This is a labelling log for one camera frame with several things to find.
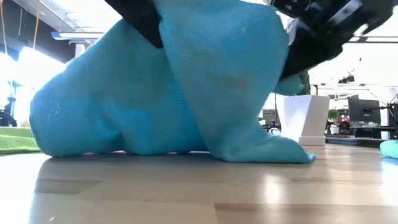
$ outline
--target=turquoise fabric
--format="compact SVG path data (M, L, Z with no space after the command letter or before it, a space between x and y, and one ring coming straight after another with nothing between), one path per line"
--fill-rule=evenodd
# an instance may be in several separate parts
M380 144L380 150L383 155L398 159L398 141L390 140Z
M164 49L120 21L37 92L30 125L41 150L312 161L258 123L270 92L302 89L298 77L278 83L288 36L275 9L238 0L155 3Z

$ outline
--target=towel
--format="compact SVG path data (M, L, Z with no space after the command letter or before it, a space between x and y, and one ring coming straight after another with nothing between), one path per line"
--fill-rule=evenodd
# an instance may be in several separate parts
M380 144L383 155L398 159L398 140L389 140Z
M0 127L0 154L40 152L29 128Z
M228 162L314 159L269 136L258 113L279 81L288 35L274 7L238 0L157 0L163 49L124 20L37 92L30 125L54 157L209 151Z

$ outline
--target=white pot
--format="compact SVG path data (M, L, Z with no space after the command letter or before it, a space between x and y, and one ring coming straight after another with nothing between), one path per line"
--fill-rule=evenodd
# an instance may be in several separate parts
M329 101L327 96L279 96L277 109L282 136L302 146L324 146Z
M330 134L338 134L339 127L330 127Z

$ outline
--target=wooden floor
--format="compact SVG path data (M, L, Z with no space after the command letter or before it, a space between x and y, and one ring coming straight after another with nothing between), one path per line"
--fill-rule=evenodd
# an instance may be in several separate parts
M307 150L314 164L2 156L0 223L398 223L397 160L363 147Z

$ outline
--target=wall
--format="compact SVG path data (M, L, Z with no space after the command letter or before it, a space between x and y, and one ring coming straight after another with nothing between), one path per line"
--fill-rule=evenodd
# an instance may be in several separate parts
M33 46L36 17L12 0L4 0L3 11L9 55L17 60L18 53L23 47ZM75 56L75 45L69 45L67 40L54 40L51 36L53 31L55 30L46 23L39 22L36 49L62 63L66 63ZM3 37L0 35L0 52L4 52L3 43Z

